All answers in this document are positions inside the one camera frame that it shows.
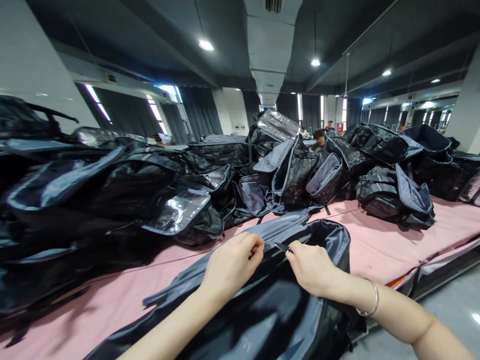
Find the air duct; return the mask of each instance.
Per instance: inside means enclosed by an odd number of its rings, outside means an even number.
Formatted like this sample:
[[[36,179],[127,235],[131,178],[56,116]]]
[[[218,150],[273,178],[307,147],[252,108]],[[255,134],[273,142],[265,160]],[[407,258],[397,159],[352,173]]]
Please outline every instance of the air duct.
[[[263,107],[277,101],[303,0],[244,0],[250,69]]]

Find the pink table surface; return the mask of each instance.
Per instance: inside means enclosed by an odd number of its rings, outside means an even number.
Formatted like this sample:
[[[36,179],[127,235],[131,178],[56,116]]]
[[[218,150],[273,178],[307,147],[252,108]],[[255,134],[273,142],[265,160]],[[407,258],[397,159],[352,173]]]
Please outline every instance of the pink table surface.
[[[328,206],[330,215],[322,210],[309,221],[329,219],[344,225],[351,236],[351,273],[386,284],[480,234],[480,208],[438,198],[433,201],[437,223],[422,232],[401,232],[394,224],[367,216],[357,201],[334,202]],[[263,222],[276,217],[269,213]],[[225,238],[257,221],[227,230]],[[83,359],[103,339],[150,311],[142,307],[144,298],[164,289],[220,243],[213,241],[195,250],[169,244],[148,266],[91,280],[85,295],[36,321],[21,343],[4,349],[9,336],[0,337],[0,359]]]

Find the concrete floor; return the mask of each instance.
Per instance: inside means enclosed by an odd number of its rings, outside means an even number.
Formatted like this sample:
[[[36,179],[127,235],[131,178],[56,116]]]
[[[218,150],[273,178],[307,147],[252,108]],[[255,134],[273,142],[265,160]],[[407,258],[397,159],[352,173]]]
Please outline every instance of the concrete floor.
[[[420,304],[435,314],[480,359],[480,323],[472,317],[472,314],[480,316],[480,265],[428,295]],[[411,346],[378,327],[341,359],[416,358]]]

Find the silver bangle bracelet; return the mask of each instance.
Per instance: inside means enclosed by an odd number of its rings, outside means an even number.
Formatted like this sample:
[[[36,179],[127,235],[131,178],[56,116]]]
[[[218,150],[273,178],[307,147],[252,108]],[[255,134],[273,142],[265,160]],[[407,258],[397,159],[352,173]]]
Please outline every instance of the silver bangle bracelet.
[[[356,311],[358,312],[358,315],[369,318],[373,316],[377,312],[377,309],[379,308],[379,300],[380,300],[379,289],[377,288],[377,285],[375,285],[375,283],[372,280],[370,279],[365,279],[365,280],[368,280],[373,285],[373,288],[375,289],[375,307],[370,312],[360,311],[358,309],[356,309]]]

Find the human hand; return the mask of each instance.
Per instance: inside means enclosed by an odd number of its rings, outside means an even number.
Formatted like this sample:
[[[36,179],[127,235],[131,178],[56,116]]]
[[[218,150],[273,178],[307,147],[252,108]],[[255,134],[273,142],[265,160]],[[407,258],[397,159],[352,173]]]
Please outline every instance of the human hand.
[[[346,273],[334,265],[327,250],[299,241],[292,242],[290,248],[293,253],[287,252],[285,256],[298,284],[312,295],[335,300],[335,289]]]
[[[264,258],[264,240],[242,232],[213,252],[199,290],[223,303],[252,277]]]

